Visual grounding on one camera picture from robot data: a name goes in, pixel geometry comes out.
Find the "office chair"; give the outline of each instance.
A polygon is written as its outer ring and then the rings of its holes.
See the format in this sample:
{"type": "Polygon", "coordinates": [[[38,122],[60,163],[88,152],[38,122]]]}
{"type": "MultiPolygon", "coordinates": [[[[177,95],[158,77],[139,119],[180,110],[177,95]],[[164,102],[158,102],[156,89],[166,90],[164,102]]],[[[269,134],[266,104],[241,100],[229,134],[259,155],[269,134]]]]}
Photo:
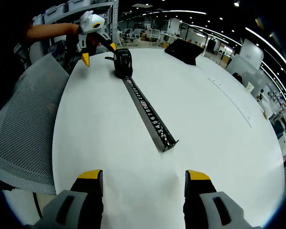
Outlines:
{"type": "Polygon", "coordinates": [[[160,30],[151,30],[150,39],[156,39],[156,41],[160,40],[160,30]]]}
{"type": "Polygon", "coordinates": [[[133,37],[140,39],[141,38],[141,34],[142,34],[142,30],[141,29],[134,29],[133,31],[133,37]]]}
{"type": "Polygon", "coordinates": [[[238,80],[238,82],[240,82],[241,84],[243,84],[243,78],[240,74],[238,73],[233,73],[232,76],[238,80]]]}
{"type": "Polygon", "coordinates": [[[58,105],[69,75],[51,54],[19,78],[0,110],[0,181],[56,195],[52,139],[58,105]]]}

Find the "floor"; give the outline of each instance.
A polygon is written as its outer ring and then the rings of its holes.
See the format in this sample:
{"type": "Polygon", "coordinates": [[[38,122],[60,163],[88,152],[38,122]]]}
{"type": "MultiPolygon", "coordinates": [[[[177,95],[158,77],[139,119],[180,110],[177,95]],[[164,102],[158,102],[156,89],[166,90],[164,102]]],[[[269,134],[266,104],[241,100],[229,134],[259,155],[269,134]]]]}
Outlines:
{"type": "MultiPolygon", "coordinates": [[[[12,191],[3,191],[5,199],[14,212],[18,220],[23,225],[34,225],[39,219],[35,206],[33,193],[26,190],[14,189],[12,191]]],[[[55,198],[55,196],[37,193],[38,204],[43,214],[44,207],[55,198]]]]}

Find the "cable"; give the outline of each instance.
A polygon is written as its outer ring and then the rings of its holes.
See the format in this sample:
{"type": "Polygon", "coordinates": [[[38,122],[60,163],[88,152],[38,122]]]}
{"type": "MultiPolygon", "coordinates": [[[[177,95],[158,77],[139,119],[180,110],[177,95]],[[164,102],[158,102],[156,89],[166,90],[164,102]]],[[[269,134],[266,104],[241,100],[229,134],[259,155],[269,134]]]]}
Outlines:
{"type": "Polygon", "coordinates": [[[38,204],[38,199],[37,199],[36,192],[33,192],[33,197],[34,197],[34,202],[35,202],[35,206],[36,206],[38,215],[39,215],[40,218],[42,218],[42,213],[40,211],[40,207],[39,207],[39,204],[38,204]]]}

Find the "human hand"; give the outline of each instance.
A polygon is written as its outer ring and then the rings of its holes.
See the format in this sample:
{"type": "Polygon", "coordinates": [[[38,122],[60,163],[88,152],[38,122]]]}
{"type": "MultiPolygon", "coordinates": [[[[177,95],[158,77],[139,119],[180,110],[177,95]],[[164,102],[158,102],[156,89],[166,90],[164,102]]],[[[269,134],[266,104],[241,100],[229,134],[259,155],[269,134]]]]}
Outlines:
{"type": "Polygon", "coordinates": [[[93,35],[93,33],[89,33],[87,34],[87,43],[92,44],[92,45],[96,45],[96,46],[100,46],[100,42],[98,41],[98,39],[93,35]]]}

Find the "desk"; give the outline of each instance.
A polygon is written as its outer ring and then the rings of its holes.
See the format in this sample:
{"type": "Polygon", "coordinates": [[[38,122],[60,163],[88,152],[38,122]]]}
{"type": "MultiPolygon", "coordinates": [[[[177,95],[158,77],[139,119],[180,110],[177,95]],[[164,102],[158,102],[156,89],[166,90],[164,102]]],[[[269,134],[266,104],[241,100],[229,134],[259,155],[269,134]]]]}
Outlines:
{"type": "Polygon", "coordinates": [[[177,40],[177,39],[183,39],[182,37],[177,37],[177,36],[175,36],[175,35],[171,35],[171,34],[168,34],[168,33],[160,33],[160,35],[162,35],[163,36],[163,40],[164,40],[164,37],[165,36],[168,36],[168,41],[167,41],[167,43],[169,43],[169,44],[171,44],[171,43],[173,43],[175,40],[177,40]]]}
{"type": "Polygon", "coordinates": [[[255,99],[205,57],[191,66],[161,49],[130,52],[133,79],[180,141],[157,151],[125,85],[113,75],[113,62],[104,59],[112,53],[90,57],[90,68],[79,61],[54,128],[57,193],[82,172],[101,168],[103,228],[185,228],[184,177],[192,169],[238,203],[252,226],[264,225],[281,201],[284,168],[276,135],[255,99]],[[230,91],[223,93],[211,78],[230,91]],[[242,103],[252,127],[227,94],[242,103]]]}

